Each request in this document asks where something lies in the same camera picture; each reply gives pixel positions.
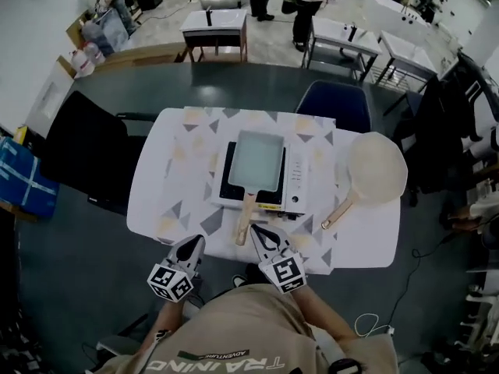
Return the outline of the yellow black box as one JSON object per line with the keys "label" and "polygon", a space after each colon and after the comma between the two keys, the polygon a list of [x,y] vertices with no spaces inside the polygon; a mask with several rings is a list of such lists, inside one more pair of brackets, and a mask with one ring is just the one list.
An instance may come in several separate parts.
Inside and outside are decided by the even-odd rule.
{"label": "yellow black box", "polygon": [[39,135],[33,132],[27,125],[23,125],[15,131],[13,140],[27,149],[33,149],[39,143]]}

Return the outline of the person's left forearm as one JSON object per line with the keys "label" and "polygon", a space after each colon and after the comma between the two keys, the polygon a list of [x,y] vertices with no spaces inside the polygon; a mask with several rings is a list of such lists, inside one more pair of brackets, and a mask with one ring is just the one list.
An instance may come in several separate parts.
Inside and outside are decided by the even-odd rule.
{"label": "person's left forearm", "polygon": [[182,325],[182,314],[185,300],[180,302],[166,301],[159,311],[149,333],[143,340],[138,353],[145,352],[154,342],[156,333],[161,331],[175,332]]}

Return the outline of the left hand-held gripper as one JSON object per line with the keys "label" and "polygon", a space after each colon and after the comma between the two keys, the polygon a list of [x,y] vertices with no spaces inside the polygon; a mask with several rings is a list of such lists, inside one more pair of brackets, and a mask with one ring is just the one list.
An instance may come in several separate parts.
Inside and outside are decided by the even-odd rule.
{"label": "left hand-held gripper", "polygon": [[189,236],[173,245],[168,258],[156,263],[147,278],[156,296],[180,302],[194,290],[193,279],[197,275],[205,245],[202,235]]}

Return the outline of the white plastic chair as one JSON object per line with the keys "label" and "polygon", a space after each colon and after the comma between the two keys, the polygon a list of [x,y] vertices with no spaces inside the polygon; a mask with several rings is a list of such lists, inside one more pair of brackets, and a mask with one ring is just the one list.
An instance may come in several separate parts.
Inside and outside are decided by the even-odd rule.
{"label": "white plastic chair", "polygon": [[499,347],[499,294],[484,294],[480,286],[473,284],[465,301],[477,305],[478,312],[460,322],[461,328],[471,330],[462,348],[479,351]]}

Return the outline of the white induction cooker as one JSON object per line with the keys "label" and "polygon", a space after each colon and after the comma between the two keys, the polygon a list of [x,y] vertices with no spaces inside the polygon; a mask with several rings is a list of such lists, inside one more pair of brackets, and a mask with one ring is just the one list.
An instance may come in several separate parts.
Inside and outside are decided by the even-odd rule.
{"label": "white induction cooker", "polygon": [[[240,209],[244,188],[228,182],[236,141],[225,144],[223,160],[217,163],[214,183],[211,186],[211,202],[215,205]],[[309,165],[305,154],[292,144],[286,144],[281,161],[278,188],[274,192],[260,191],[257,194],[257,209],[275,213],[291,219],[302,216],[306,211],[307,177]]]}

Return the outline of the dark blue chair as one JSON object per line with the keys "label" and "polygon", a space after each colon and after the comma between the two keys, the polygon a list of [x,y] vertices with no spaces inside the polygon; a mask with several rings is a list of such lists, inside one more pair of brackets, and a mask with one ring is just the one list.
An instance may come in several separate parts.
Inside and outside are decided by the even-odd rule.
{"label": "dark blue chair", "polygon": [[339,129],[367,133],[371,117],[365,92],[357,86],[317,80],[310,84],[296,108],[301,115],[333,118]]}

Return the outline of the wooden sink cabinet white top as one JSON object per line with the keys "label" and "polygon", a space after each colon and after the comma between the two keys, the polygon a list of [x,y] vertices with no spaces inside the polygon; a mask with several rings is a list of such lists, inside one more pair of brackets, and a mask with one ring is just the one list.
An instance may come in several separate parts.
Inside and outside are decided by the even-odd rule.
{"label": "wooden sink cabinet white top", "polygon": [[212,26],[205,10],[191,12],[180,26],[191,62],[247,62],[245,9],[211,10]]}

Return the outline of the plastic covered cabinet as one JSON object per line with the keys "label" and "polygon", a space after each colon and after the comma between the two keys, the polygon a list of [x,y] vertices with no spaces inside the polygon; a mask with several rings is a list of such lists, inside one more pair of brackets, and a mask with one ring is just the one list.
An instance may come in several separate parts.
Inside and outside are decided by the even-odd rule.
{"label": "plastic covered cabinet", "polygon": [[128,43],[129,35],[118,12],[109,9],[102,16],[86,21],[81,27],[83,39],[97,45],[105,57],[120,52]]}

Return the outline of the person's right forearm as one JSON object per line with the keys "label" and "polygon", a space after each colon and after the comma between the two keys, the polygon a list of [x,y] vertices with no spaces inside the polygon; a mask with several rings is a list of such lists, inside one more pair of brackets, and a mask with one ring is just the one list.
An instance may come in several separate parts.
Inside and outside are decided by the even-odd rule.
{"label": "person's right forearm", "polygon": [[332,309],[312,288],[303,286],[291,292],[305,320],[326,331],[339,344],[358,338],[348,323]]}

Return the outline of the rectangular grey frying pan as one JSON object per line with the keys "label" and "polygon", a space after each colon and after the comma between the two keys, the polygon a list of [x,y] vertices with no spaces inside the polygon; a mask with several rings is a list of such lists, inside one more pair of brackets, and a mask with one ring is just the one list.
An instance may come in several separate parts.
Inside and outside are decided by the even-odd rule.
{"label": "rectangular grey frying pan", "polygon": [[235,244],[243,246],[260,191],[278,189],[284,153],[283,136],[266,132],[242,130],[236,141],[228,176],[230,185],[244,189],[242,212],[235,228]]}

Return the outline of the black office chair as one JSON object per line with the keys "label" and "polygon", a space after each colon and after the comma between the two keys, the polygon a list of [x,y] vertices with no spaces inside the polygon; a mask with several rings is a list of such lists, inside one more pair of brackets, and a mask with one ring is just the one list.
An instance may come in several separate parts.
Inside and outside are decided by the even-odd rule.
{"label": "black office chair", "polygon": [[127,121],[155,122],[152,114],[112,115],[81,92],[59,108],[41,151],[41,174],[87,195],[101,209],[125,216],[133,176],[147,139],[131,136]]}

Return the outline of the white oval table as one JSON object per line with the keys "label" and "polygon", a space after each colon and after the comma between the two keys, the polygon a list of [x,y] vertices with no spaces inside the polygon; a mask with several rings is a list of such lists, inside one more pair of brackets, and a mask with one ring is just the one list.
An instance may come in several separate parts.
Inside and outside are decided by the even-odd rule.
{"label": "white oval table", "polygon": [[[156,241],[159,241],[155,231],[167,162],[172,155],[173,136],[186,109],[166,108],[159,114],[147,136],[133,176],[127,226],[130,231]],[[334,179],[338,186],[338,204],[347,195],[349,177],[346,156],[356,137],[355,132],[336,127]],[[391,265],[398,243],[400,215],[401,204],[398,200],[381,206],[355,206],[331,229],[323,229],[327,235],[337,235],[333,248],[333,269]]]}

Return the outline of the black gaming chair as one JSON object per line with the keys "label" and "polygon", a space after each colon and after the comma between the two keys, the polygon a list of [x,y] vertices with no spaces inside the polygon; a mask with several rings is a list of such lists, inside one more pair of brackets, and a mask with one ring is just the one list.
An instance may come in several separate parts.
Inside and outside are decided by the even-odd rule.
{"label": "black gaming chair", "polygon": [[422,94],[409,93],[412,116],[395,127],[392,140],[399,147],[406,139],[414,143],[403,156],[409,170],[406,193],[410,207],[418,204],[419,193],[439,192],[448,170],[463,154],[462,141],[477,141],[474,107],[470,100],[480,90],[480,68],[466,54],[457,54],[457,63],[442,79],[432,77]]}

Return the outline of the white steel frame table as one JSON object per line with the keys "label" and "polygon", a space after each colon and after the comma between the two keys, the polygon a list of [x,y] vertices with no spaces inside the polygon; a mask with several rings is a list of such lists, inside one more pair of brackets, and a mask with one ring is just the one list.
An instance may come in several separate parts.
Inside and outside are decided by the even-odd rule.
{"label": "white steel frame table", "polygon": [[419,86],[416,91],[421,93],[428,81],[437,75],[437,70],[423,48],[384,30],[380,32],[378,42],[386,47],[389,59],[375,85],[382,83],[387,86],[394,82],[393,76],[399,75],[400,80],[409,77],[417,81]]}

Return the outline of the white black massage chair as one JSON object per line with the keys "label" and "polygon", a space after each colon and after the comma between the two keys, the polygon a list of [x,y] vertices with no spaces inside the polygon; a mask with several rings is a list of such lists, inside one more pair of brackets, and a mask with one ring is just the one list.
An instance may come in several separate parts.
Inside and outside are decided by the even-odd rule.
{"label": "white black massage chair", "polygon": [[461,51],[439,81],[463,151],[476,158],[499,151],[499,83]]}

